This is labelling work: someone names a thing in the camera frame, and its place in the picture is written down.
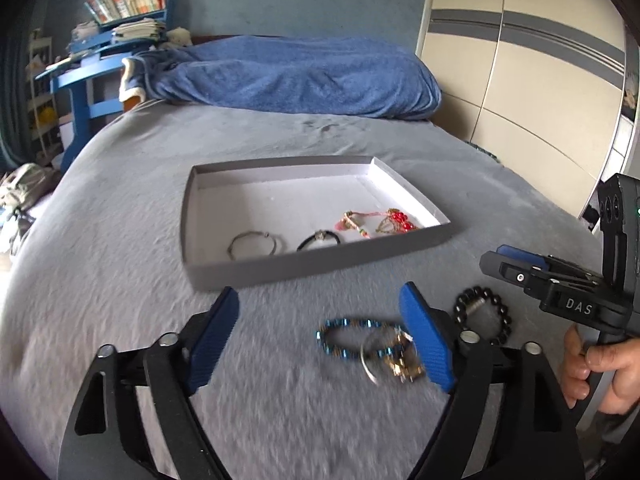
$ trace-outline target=human hand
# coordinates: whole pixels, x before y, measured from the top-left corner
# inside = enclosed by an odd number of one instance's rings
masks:
[[[603,413],[623,414],[640,399],[640,339],[593,346],[582,355],[582,341],[573,325],[564,336],[564,361],[560,387],[569,408],[589,395],[586,380],[591,372],[616,370],[600,404]]]

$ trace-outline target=gray blanket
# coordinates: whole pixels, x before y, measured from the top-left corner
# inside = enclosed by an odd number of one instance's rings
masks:
[[[425,251],[240,290],[240,319],[210,385],[193,399],[234,479],[407,477],[446,395],[428,380],[376,387],[358,363],[325,356],[314,340],[327,317],[399,318],[407,280],[448,312],[466,286],[490,286],[513,313],[508,344],[538,341],[558,365],[566,323],[484,277],[479,257],[506,243],[598,270],[600,246],[510,170],[429,123],[150,102],[102,130],[73,163],[15,263],[1,313],[0,407],[48,475],[96,349],[147,346],[216,297],[194,293],[180,265],[191,166],[345,154],[384,160],[441,208],[455,234]],[[496,322],[488,312],[474,320],[486,335]],[[152,452],[170,472],[142,401]]]

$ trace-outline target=stack of papers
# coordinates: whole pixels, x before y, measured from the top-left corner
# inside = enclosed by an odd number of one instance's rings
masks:
[[[151,18],[144,18],[133,23],[123,23],[113,29],[113,42],[142,38],[158,40],[163,29],[164,23],[157,22]]]

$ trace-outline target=white fleece trim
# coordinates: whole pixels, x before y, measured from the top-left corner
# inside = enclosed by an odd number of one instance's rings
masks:
[[[146,101],[146,92],[144,88],[139,86],[133,88],[126,88],[126,83],[129,81],[131,76],[133,75],[133,60],[128,57],[122,60],[122,64],[124,65],[124,74],[120,78],[120,91],[118,92],[118,99],[121,103],[126,101],[127,99],[131,99],[132,97],[139,97],[140,102],[143,103]]]

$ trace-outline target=dark green curtain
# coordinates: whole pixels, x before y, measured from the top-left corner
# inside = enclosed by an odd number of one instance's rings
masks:
[[[25,66],[29,62],[29,24],[34,0],[16,5],[6,20],[0,40],[0,171],[33,161],[27,116],[28,87]]]

